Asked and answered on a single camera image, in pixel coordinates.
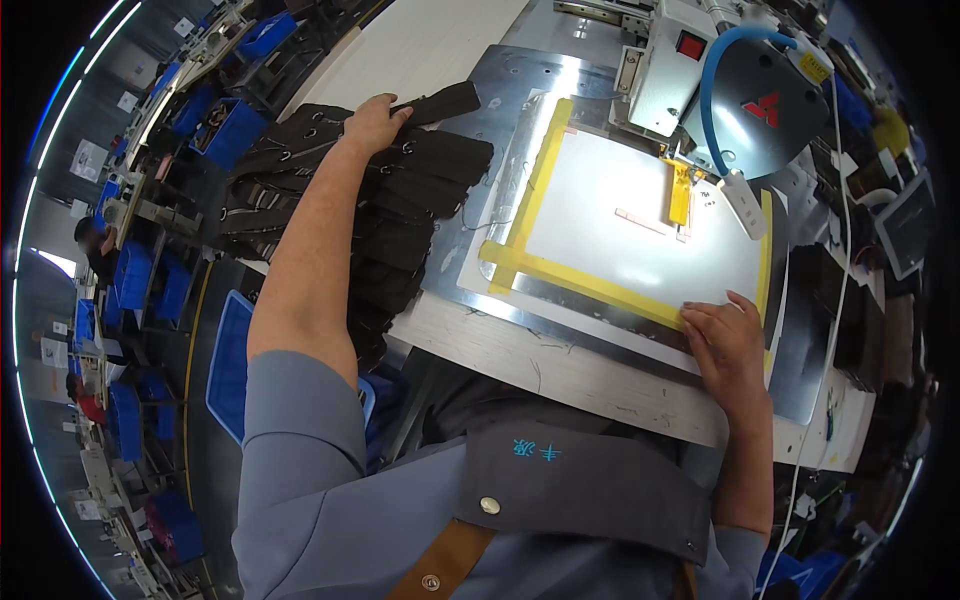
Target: worker's hand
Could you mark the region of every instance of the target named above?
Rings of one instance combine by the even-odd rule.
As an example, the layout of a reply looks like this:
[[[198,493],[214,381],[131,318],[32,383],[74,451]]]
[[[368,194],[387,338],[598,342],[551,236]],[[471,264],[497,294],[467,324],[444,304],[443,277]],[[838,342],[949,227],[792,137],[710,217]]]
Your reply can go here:
[[[763,387],[763,328],[756,306],[728,291],[732,303],[687,302],[680,315],[707,391],[727,413],[731,435],[772,429]]]
[[[412,107],[406,107],[391,116],[390,104],[394,102],[395,94],[380,94],[360,105],[344,123],[344,137],[341,142],[348,144],[364,157],[373,156],[390,146],[400,127],[414,113]]]

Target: white power cord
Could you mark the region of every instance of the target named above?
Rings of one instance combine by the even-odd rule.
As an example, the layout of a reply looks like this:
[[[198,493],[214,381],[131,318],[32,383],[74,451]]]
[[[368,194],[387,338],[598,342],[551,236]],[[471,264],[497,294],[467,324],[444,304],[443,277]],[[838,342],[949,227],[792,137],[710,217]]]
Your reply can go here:
[[[837,111],[837,82],[836,76],[830,74],[830,87],[833,89],[833,128],[837,136],[837,158],[841,164],[840,170],[840,193],[841,193],[841,203],[843,204],[844,217],[847,221],[847,264],[843,268],[843,283],[840,284],[840,301],[837,304],[837,318],[833,322],[833,327],[830,329],[830,335],[827,341],[827,357],[824,360],[824,380],[827,379],[827,371],[830,365],[833,363],[833,352],[836,350],[837,345],[837,332],[840,329],[840,317],[843,313],[843,300],[847,295],[847,277],[850,275],[850,252],[851,252],[851,227],[850,227],[850,208],[847,206],[847,177],[843,173],[843,148],[840,145],[840,113]],[[813,401],[814,413],[817,408],[817,400]],[[810,433],[810,425],[813,424],[813,418],[810,418],[810,422],[806,425],[804,430],[804,439],[800,443],[800,451],[797,452],[797,465],[793,469],[793,486],[790,490],[790,504],[787,506],[786,520],[783,523],[783,533],[780,535],[780,543],[777,544],[777,552],[774,554],[774,560],[770,563],[770,570],[767,571],[767,576],[763,580],[763,587],[760,588],[759,600],[763,600],[763,594],[767,591],[767,585],[770,583],[770,576],[774,573],[774,568],[777,566],[777,560],[780,558],[780,554],[783,553],[783,548],[786,547],[786,535],[790,529],[790,516],[793,515],[793,503],[796,501],[797,496],[797,478],[800,476],[800,459],[804,455],[804,446],[806,445],[807,434]]]

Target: metal worktable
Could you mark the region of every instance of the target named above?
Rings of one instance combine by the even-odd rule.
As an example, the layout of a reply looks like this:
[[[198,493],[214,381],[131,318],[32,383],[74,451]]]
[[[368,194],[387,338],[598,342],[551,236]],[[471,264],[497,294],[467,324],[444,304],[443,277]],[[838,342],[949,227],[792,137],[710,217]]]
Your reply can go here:
[[[488,225],[490,221],[481,222],[481,213],[488,203],[492,190],[496,187],[493,185],[494,178],[500,177],[498,186],[503,186],[509,185],[511,178],[521,177],[520,170],[516,168],[513,170],[505,168],[499,176],[497,174],[500,173],[505,159],[509,158],[509,155],[516,154],[516,148],[511,149],[511,143],[515,137],[518,116],[524,110],[525,104],[529,107],[528,101],[531,99],[532,90],[556,91],[563,95],[570,95],[574,100],[574,113],[579,119],[580,127],[586,127],[628,145],[638,146],[643,143],[639,138],[621,132],[608,123],[612,100],[618,97],[613,91],[615,73],[615,69],[610,66],[596,65],[586,60],[538,50],[511,46],[491,46],[488,49],[474,67],[470,79],[476,84],[481,106],[487,107],[491,102],[498,103],[496,110],[481,109],[449,119],[442,123],[441,129],[483,139],[493,144],[491,170],[486,179],[470,189],[461,214],[439,223],[439,230],[433,238],[433,249],[427,259],[426,275],[421,287],[444,299],[459,302],[477,311],[528,327],[533,331],[591,349],[617,362],[674,381],[696,383],[699,377],[692,373],[667,366],[647,356],[517,309],[502,300],[476,294],[457,285],[457,278],[464,265],[475,229],[490,227],[493,229],[492,236],[495,237],[501,232],[505,233],[509,228],[506,224]],[[523,136],[518,135],[517,139],[523,139]],[[807,200],[806,196],[794,198],[788,196],[790,213],[795,213],[796,219],[814,219],[818,222],[825,220],[826,214],[804,209],[807,206]],[[508,212],[503,213],[506,215],[506,218],[503,218],[496,212],[495,205],[492,221],[497,223],[508,221],[510,207],[506,208]],[[811,229],[822,231],[824,228],[819,224],[803,226],[791,219],[788,229],[792,233]],[[809,241],[794,239],[790,242],[791,246],[798,242],[809,243]],[[513,289],[526,295],[563,304],[640,335],[650,333],[650,323],[638,315],[533,277],[518,275]],[[778,348],[771,393],[775,397],[775,412],[779,416],[806,423],[809,422],[824,375],[826,339],[821,339],[819,327],[811,319],[809,314],[811,308],[802,301],[791,300],[787,301],[783,317],[784,335],[789,335],[790,344],[780,345]],[[674,335],[683,336],[679,331]]]

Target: worker's arm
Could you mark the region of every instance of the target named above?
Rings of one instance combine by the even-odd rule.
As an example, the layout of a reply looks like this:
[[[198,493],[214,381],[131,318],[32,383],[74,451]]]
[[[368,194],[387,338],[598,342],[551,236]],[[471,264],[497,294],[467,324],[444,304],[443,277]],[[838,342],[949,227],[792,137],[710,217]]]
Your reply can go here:
[[[248,359],[268,350],[316,358],[356,388],[347,334],[347,287],[353,211],[364,169],[387,148],[412,108],[391,117],[393,94],[374,96],[344,123],[303,193],[274,253],[247,338]]]
[[[117,245],[117,228],[113,225],[107,226],[107,239],[104,241],[104,245],[100,247],[100,255],[106,256],[110,253]]]
[[[763,386],[763,329],[752,302],[727,296],[733,303],[681,310],[704,384],[730,425],[713,524],[755,531],[767,543],[774,517],[773,403]]]

